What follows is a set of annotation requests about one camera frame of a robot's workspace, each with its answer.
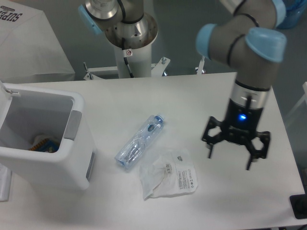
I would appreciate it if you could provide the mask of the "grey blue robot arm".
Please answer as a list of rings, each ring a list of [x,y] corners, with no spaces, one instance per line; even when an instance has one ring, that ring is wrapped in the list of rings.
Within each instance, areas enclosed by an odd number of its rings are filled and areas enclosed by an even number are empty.
[[[202,140],[209,149],[228,141],[246,147],[249,161],[267,157],[271,140],[257,126],[287,43],[275,30],[286,15],[281,0],[225,0],[233,14],[226,24],[203,26],[196,49],[205,58],[237,71],[223,121],[210,117]],[[114,47],[121,78],[152,77],[151,45],[157,37],[155,19],[142,0],[87,0],[78,9],[94,33],[105,33]]]

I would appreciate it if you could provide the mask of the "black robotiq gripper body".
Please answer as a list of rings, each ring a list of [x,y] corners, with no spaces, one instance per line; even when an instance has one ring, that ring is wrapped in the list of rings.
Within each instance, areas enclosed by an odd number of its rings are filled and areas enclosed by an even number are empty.
[[[222,135],[225,140],[238,145],[243,145],[242,136],[252,140],[256,136],[262,111],[263,108],[246,109],[244,105],[239,105],[230,99],[222,121]]]

